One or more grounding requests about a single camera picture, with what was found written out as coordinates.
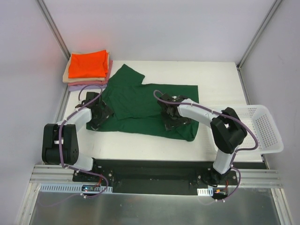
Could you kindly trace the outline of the dark green t-shirt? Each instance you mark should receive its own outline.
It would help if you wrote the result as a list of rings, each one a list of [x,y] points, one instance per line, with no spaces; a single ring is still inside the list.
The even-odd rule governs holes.
[[[155,90],[171,96],[183,95],[195,102],[199,101],[196,85],[143,84],[145,76],[126,64],[109,79],[102,92],[102,100],[113,111],[99,127],[87,124],[90,131],[137,133],[192,142],[197,134],[199,123],[166,130],[161,117],[161,107],[153,96]]]

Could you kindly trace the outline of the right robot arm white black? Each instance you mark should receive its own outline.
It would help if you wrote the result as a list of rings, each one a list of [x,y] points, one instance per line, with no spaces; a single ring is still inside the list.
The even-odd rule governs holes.
[[[218,148],[211,180],[216,185],[222,185],[228,179],[227,172],[230,171],[235,151],[250,134],[249,128],[230,107],[216,112],[183,96],[173,98],[163,94],[158,97],[157,93],[158,90],[153,95],[171,122],[182,124],[184,119],[190,119],[210,128]]]

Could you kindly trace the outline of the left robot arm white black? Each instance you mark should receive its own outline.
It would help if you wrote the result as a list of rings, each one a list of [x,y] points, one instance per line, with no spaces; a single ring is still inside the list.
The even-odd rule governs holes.
[[[97,131],[112,116],[112,109],[102,100],[99,93],[87,92],[86,99],[75,107],[71,115],[58,123],[45,125],[43,162],[83,170],[83,177],[88,182],[95,182],[99,171],[93,167],[94,159],[80,152],[77,133],[86,126]]]

